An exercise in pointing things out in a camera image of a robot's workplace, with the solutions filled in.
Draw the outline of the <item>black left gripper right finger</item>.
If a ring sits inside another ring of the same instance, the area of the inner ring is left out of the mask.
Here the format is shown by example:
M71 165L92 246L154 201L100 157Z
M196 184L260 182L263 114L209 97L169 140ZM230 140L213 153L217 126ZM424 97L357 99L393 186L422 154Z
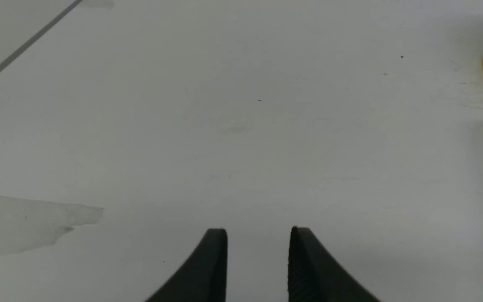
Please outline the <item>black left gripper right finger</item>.
M288 252L288 301L377 302L328 252L310 228L294 226Z

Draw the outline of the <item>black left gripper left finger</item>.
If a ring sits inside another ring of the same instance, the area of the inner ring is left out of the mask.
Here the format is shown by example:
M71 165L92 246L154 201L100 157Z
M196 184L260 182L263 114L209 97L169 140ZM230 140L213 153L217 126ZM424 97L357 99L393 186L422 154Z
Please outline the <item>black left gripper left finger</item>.
M180 268L148 302L224 302L227 287L228 236L208 229Z

